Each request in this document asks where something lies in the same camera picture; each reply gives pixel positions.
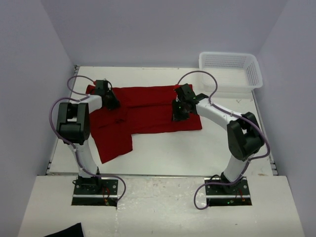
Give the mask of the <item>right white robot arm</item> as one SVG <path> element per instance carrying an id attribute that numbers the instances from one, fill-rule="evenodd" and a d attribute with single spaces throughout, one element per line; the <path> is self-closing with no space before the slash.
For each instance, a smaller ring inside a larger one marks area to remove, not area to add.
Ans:
<path id="1" fill-rule="evenodd" d="M 172 120 L 183 121 L 191 114 L 204 117 L 227 132 L 231 158 L 220 176 L 220 188 L 226 194 L 238 188 L 249 161 L 265 144 L 256 117 L 248 112 L 240 114 L 228 111 L 205 94 L 196 95 L 188 85 L 175 86 L 176 99 L 172 101 Z"/>

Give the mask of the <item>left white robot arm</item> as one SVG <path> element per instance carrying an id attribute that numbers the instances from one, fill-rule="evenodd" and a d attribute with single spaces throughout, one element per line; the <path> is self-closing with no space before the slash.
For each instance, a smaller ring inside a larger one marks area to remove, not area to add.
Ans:
<path id="1" fill-rule="evenodd" d="M 54 133 L 68 145 L 75 157 L 79 173 L 75 186 L 92 194 L 102 190 L 103 182 L 99 168 L 93 160 L 89 147 L 90 114 L 96 110 L 120 107 L 120 102 L 108 80 L 97 80 L 90 94 L 81 99 L 64 97 L 52 105 L 49 122 Z"/>

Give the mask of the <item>red t-shirt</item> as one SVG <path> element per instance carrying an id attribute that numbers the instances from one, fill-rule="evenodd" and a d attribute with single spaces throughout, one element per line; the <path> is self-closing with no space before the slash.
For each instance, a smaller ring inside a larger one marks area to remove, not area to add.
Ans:
<path id="1" fill-rule="evenodd" d="M 201 130 L 198 115 L 172 121 L 174 86 L 115 87 L 120 107 L 101 108 L 90 114 L 90 131 L 101 163 L 133 150 L 132 135 Z"/>

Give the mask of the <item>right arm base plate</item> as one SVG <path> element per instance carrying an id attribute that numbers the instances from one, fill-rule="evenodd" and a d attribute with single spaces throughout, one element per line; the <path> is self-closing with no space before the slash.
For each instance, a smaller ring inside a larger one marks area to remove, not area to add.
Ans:
<path id="1" fill-rule="evenodd" d="M 209 207 L 252 205 L 250 190 L 245 177 L 233 186 L 206 185 L 205 194 Z"/>

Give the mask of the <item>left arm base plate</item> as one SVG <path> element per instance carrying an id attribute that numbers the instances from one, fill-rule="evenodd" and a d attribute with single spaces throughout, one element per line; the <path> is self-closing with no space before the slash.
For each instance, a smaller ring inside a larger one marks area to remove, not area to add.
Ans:
<path id="1" fill-rule="evenodd" d="M 72 206 L 112 206 L 118 204 L 118 180 L 97 177 L 73 180 Z"/>

